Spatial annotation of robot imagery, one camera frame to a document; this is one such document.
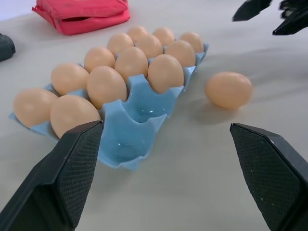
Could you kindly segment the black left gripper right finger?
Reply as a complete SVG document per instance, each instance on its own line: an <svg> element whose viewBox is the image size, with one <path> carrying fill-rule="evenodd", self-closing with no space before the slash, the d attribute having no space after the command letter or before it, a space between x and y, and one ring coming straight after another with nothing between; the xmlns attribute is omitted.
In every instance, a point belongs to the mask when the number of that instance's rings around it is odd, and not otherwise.
<svg viewBox="0 0 308 231"><path fill-rule="evenodd" d="M232 123L248 189L270 231L308 231L308 162L280 135Z"/></svg>

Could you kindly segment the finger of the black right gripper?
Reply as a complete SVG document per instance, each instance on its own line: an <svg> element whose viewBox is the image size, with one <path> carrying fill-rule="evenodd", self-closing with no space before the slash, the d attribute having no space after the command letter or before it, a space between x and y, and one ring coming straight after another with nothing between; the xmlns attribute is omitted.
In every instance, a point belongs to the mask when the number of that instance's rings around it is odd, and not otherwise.
<svg viewBox="0 0 308 231"><path fill-rule="evenodd" d="M248 21L270 6L272 0L246 0L232 17L232 21Z"/></svg>
<svg viewBox="0 0 308 231"><path fill-rule="evenodd" d="M293 35L308 27L308 7L286 8L281 17L284 21L273 30L275 36Z"/></svg>

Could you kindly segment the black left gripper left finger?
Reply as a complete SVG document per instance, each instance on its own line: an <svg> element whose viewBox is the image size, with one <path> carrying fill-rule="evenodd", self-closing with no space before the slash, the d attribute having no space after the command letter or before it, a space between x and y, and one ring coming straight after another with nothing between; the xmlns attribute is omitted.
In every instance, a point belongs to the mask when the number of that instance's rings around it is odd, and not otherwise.
<svg viewBox="0 0 308 231"><path fill-rule="evenodd" d="M96 168L103 122L66 132L0 212L0 231L75 231Z"/></svg>

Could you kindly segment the brown egg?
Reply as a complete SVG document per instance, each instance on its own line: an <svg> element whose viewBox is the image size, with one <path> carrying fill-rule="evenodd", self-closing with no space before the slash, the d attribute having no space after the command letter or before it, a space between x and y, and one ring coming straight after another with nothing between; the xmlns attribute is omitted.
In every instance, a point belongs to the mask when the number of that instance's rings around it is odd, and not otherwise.
<svg viewBox="0 0 308 231"><path fill-rule="evenodd" d="M148 32L143 26L134 26L131 27L126 34L131 37L134 43L137 43L139 40L147 36Z"/></svg>
<svg viewBox="0 0 308 231"><path fill-rule="evenodd" d="M115 67L115 57L106 47L93 47L84 57L84 68L90 73L98 66Z"/></svg>
<svg viewBox="0 0 308 231"><path fill-rule="evenodd" d="M174 33L168 27L157 28L152 35L159 39L162 46L168 46L170 43L175 41Z"/></svg>
<svg viewBox="0 0 308 231"><path fill-rule="evenodd" d="M169 88L184 85L184 73L179 61L168 54L155 57L148 68L147 80L152 89L163 94Z"/></svg>
<svg viewBox="0 0 308 231"><path fill-rule="evenodd" d="M30 88L19 92L13 100L16 118L27 128L50 121L53 103L58 99L54 93L43 88Z"/></svg>
<svg viewBox="0 0 308 231"><path fill-rule="evenodd" d="M66 95L79 89L85 89L89 73L76 63L61 63L51 72L51 83L56 92Z"/></svg>
<svg viewBox="0 0 308 231"><path fill-rule="evenodd" d="M79 96L61 96L51 108L50 122L58 138L76 126L98 120L101 120L101 117L96 108Z"/></svg>
<svg viewBox="0 0 308 231"><path fill-rule="evenodd" d="M193 50L195 53L200 53L204 51L204 44L202 38L199 36L199 34L192 32L192 31L187 31L184 32L180 37L179 40L186 41L190 43L193 47Z"/></svg>
<svg viewBox="0 0 308 231"><path fill-rule="evenodd" d="M220 72L213 75L205 85L208 100L221 108L237 109L251 99L253 84L236 72Z"/></svg>
<svg viewBox="0 0 308 231"><path fill-rule="evenodd" d="M164 52L162 43L157 37L153 35L147 35L141 38L136 43L136 47L144 52L147 59L155 58Z"/></svg>
<svg viewBox="0 0 308 231"><path fill-rule="evenodd" d="M147 77L148 65L148 59L140 48L128 47L119 54L115 62L115 70L127 82L129 77L141 74Z"/></svg>
<svg viewBox="0 0 308 231"><path fill-rule="evenodd" d="M107 43L107 49L116 57L124 49L133 47L132 38L126 33L117 33L110 37Z"/></svg>
<svg viewBox="0 0 308 231"><path fill-rule="evenodd" d="M165 54L175 57L182 67L195 66L196 55L192 45L183 40L170 43L165 49Z"/></svg>
<svg viewBox="0 0 308 231"><path fill-rule="evenodd" d="M126 101L128 90L121 75L108 66L94 68L88 77L87 93L91 103L101 110L105 103Z"/></svg>

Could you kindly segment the blue plastic egg tray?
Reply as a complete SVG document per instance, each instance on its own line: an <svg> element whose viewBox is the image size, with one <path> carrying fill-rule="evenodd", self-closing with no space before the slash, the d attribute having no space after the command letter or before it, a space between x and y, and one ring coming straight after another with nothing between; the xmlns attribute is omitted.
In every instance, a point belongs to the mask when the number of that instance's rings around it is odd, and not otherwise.
<svg viewBox="0 0 308 231"><path fill-rule="evenodd" d="M172 114L179 95L186 90L196 69L196 66L184 68L184 85L170 88L164 94L154 92L143 75L130 77L128 99L107 103L98 110L103 131L97 160L112 168L135 170L149 156L160 128ZM58 96L52 85L44 89ZM9 117L25 127L14 111ZM50 121L29 130L53 139L56 144L60 139Z"/></svg>

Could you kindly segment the dark grey block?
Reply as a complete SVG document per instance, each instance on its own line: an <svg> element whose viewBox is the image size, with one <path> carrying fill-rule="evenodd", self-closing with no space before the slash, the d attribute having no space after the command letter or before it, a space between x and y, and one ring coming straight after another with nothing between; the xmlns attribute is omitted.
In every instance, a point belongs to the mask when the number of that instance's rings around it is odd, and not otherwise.
<svg viewBox="0 0 308 231"><path fill-rule="evenodd" d="M12 58L15 52L13 40L0 33L0 62Z"/></svg>

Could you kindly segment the red fabric bag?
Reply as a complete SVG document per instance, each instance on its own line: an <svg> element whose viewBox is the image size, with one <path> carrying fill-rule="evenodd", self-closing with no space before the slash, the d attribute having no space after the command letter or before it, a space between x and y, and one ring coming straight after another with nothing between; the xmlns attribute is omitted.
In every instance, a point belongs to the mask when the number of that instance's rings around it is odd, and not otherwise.
<svg viewBox="0 0 308 231"><path fill-rule="evenodd" d="M77 35L130 19L128 0L36 0L32 11L63 35Z"/></svg>

